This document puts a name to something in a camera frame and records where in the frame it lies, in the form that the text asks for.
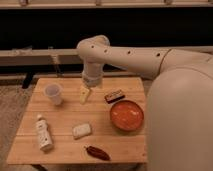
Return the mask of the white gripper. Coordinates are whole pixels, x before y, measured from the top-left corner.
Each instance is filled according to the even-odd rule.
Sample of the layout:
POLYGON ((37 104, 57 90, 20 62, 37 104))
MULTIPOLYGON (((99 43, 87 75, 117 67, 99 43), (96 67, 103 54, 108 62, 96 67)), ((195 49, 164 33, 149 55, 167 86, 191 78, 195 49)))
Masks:
POLYGON ((85 104, 90 93, 91 87, 99 86, 103 78, 103 64, 85 63, 83 65, 82 80, 87 86, 80 87, 80 103, 85 104))

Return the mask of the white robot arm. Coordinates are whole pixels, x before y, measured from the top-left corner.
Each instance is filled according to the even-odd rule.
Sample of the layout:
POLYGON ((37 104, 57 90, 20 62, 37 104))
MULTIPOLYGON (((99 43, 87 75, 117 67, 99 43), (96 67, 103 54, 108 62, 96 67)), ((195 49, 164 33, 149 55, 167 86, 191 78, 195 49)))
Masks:
POLYGON ((172 48, 113 47, 103 35, 77 45, 83 81, 110 64, 153 81, 145 122, 148 171, 213 171, 213 55, 172 48))

